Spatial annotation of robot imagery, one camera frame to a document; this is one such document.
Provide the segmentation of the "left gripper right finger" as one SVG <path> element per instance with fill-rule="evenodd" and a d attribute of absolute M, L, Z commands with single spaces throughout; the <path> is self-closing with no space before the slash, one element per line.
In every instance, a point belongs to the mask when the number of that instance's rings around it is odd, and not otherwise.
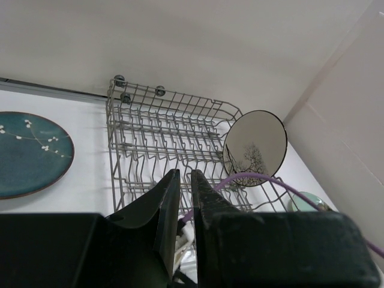
<path fill-rule="evenodd" d="M 198 287 L 218 287 L 221 283 L 220 249 L 214 220 L 221 214 L 237 213 L 222 195 L 216 192 L 201 170 L 191 172 L 193 218 L 196 243 Z"/>

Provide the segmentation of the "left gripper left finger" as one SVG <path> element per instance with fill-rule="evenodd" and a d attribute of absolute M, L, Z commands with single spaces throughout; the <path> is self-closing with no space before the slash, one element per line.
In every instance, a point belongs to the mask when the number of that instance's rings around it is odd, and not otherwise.
<path fill-rule="evenodd" d="M 172 169 L 149 191 L 107 219 L 119 230 L 114 282 L 170 282 L 173 275 L 180 172 Z"/>

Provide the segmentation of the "cream plate tree drawing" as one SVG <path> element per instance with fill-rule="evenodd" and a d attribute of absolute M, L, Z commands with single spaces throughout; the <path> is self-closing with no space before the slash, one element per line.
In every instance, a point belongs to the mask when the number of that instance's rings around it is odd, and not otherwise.
<path fill-rule="evenodd" d="M 282 121 L 266 110 L 242 115 L 231 126 L 223 145 L 226 173 L 274 176 L 287 153 L 287 133 Z"/>

